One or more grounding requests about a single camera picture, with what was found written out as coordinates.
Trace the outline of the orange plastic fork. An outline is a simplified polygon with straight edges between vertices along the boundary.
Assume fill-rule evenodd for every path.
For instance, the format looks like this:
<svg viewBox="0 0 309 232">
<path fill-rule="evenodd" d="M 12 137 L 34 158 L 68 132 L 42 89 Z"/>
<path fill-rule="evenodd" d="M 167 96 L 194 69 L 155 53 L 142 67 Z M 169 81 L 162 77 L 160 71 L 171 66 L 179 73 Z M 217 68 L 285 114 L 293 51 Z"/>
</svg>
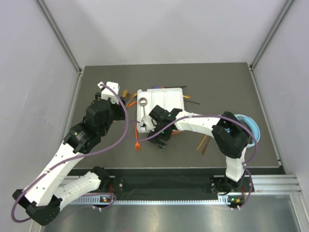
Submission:
<svg viewBox="0 0 309 232">
<path fill-rule="evenodd" d="M 135 122 L 135 150 L 140 151 L 140 143 L 138 141 L 138 130 L 137 130 L 137 122 Z"/>
</svg>

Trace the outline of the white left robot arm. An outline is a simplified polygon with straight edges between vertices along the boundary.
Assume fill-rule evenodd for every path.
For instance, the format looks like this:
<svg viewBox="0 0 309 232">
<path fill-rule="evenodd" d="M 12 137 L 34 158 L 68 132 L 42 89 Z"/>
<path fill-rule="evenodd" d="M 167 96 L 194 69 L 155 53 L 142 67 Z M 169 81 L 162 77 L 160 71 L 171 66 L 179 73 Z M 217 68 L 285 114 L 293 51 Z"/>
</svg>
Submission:
<svg viewBox="0 0 309 232">
<path fill-rule="evenodd" d="M 41 226 L 51 223 L 68 204 L 92 191 L 106 191 L 113 202 L 111 181 L 101 167 L 94 167 L 79 179 L 61 186 L 62 181 L 107 135 L 115 121 L 125 120 L 125 101 L 119 97 L 119 85 L 100 82 L 100 91 L 86 109 L 83 120 L 73 126 L 58 151 L 35 181 L 13 193 L 14 205 L 23 207 L 30 219 Z"/>
</svg>

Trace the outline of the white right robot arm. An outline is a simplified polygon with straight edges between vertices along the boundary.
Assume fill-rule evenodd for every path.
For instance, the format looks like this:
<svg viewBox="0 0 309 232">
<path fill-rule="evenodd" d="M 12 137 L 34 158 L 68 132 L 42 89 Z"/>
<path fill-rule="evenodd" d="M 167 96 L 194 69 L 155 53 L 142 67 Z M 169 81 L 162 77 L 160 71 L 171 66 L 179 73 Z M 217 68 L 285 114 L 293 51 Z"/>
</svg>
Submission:
<svg viewBox="0 0 309 232">
<path fill-rule="evenodd" d="M 246 151 L 251 147 L 257 149 L 261 136 L 252 118 L 228 111 L 222 115 L 199 115 L 179 108 L 168 111 L 156 105 L 143 113 L 140 123 L 148 131 L 148 141 L 160 148 L 166 147 L 166 142 L 176 131 L 197 132 L 213 138 L 226 157 L 225 182 L 216 187 L 223 192 L 242 187 Z"/>
</svg>

